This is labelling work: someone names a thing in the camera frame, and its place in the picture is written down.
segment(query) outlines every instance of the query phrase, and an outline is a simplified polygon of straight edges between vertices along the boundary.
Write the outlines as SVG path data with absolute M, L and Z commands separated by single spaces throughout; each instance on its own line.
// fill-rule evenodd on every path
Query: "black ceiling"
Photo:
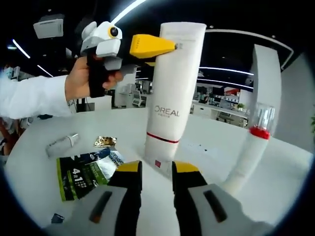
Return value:
M 76 46 L 75 29 L 83 17 L 92 17 L 98 23 L 111 21 L 134 0 L 90 0 L 79 3 L 74 0 L 33 0 L 19 4 L 14 15 L 8 18 L 6 31 L 7 44 L 14 38 L 30 55 L 27 59 L 19 50 L 13 51 L 15 65 L 33 75 L 45 75 L 36 65 L 39 64 L 54 76 L 72 61 L 66 59 L 65 48 L 74 51 Z M 62 13 L 64 36 L 53 39 L 37 39 L 33 23 L 46 14 Z M 234 0 L 147 0 L 124 16 L 117 26 L 124 36 L 136 33 L 159 35 L 159 27 L 164 22 L 190 21 L 205 23 L 207 28 L 243 30 L 276 40 L 293 48 L 295 53 L 289 65 L 303 50 L 312 34 L 309 26 L 312 13 L 303 4 L 290 6 L 280 2 L 234 1 Z M 249 72 L 252 65 L 254 44 L 278 50 L 280 63 L 290 51 L 257 37 L 231 34 L 207 33 L 205 36 L 201 66 L 228 68 Z M 244 84 L 246 74 L 201 69 L 205 78 Z M 152 69 L 143 69 L 138 77 L 152 77 Z

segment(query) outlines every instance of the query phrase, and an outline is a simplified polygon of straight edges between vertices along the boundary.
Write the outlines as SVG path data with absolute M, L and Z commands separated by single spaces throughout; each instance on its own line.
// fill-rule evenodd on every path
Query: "clear plastic cap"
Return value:
M 275 111 L 273 106 L 257 102 L 251 121 L 252 126 L 270 132 L 275 118 Z

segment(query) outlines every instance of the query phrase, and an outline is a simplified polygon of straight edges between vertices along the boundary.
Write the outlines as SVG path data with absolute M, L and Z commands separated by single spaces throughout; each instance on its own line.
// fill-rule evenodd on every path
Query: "white sleeve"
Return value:
M 65 99 L 66 75 L 53 78 L 43 76 L 11 81 L 0 78 L 0 117 L 19 119 L 36 115 L 69 116 Z

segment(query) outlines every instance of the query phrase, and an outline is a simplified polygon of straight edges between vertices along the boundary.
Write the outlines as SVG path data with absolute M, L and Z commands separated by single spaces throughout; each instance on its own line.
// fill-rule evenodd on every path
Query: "gold wrapper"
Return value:
M 104 136 L 98 136 L 94 143 L 94 147 L 97 148 L 105 148 L 110 146 L 115 146 L 117 139 L 114 137 L 104 137 Z

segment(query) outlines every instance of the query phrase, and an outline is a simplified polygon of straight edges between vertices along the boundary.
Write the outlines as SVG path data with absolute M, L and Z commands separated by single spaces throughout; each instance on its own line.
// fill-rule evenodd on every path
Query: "white bottle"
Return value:
M 244 141 L 236 165 L 232 168 L 223 189 L 235 196 L 251 177 L 259 164 L 270 138 L 275 109 L 258 103 L 252 118 L 252 126 Z
M 46 147 L 48 157 L 61 157 L 68 149 L 72 148 L 80 139 L 79 134 L 70 134 L 57 139 Z
M 205 30 L 200 23 L 161 25 L 160 37 L 174 41 L 177 49 L 156 59 L 145 143 L 145 158 L 154 163 L 174 159 L 189 116 Z

